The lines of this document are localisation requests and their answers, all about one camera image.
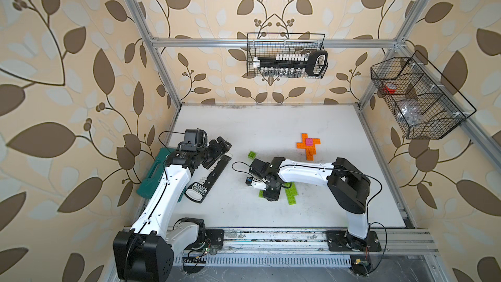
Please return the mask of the small green square brick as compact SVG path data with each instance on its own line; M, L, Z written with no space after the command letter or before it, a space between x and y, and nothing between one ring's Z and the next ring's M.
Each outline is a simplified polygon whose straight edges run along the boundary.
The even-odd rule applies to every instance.
M255 159L256 156L257 156L257 154L254 151L250 151L249 154L248 154L248 158L249 159Z

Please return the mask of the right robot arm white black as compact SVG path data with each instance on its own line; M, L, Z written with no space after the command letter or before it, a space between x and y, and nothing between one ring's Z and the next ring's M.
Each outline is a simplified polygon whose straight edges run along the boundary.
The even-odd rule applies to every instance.
M303 163L284 157L272 162L255 159L249 168L246 184L263 191L269 201L277 201L288 183L328 187L348 219L348 237L365 240L369 234L367 205L371 181L351 162L338 157L332 163Z

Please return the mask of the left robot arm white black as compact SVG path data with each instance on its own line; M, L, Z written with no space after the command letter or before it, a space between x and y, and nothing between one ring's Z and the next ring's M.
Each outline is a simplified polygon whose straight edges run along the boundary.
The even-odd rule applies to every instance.
M209 189L189 182L198 167L211 172L213 184L231 156L231 143L218 137L208 140L206 132L195 129L185 133L183 142L166 157L162 176L145 210L127 231L113 241L117 276L123 281L166 281L177 256L188 251L184 261L199 264L211 248L223 244L223 231L207 231L203 219L180 218L169 226L181 196L195 192L194 201L202 202Z

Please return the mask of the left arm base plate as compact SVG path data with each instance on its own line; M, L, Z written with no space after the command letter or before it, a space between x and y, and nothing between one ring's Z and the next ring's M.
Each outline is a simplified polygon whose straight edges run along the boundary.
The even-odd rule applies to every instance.
M207 249L210 253L216 253L223 248L224 245L224 230L205 229L198 231L197 238L190 244L181 244L182 251L202 251Z

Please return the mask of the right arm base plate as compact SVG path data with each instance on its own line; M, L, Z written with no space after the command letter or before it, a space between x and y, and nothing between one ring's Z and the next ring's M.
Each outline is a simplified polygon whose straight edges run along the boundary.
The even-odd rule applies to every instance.
M326 234L328 249L333 252L348 252L348 251L381 252L382 251L382 247L380 245L377 233L374 231L369 231L365 239L357 238L349 234L348 231L341 231L341 230L326 231L325 234Z

